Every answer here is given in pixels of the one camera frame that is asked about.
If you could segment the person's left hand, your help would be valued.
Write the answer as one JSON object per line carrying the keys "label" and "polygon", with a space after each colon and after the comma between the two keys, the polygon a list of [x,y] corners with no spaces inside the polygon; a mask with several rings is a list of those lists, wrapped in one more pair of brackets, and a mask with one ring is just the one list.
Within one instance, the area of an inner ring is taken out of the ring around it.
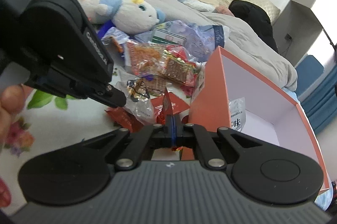
{"label": "person's left hand", "polygon": [[1,93],[1,145],[6,139],[13,117],[23,109],[25,100],[22,84],[7,87]]}

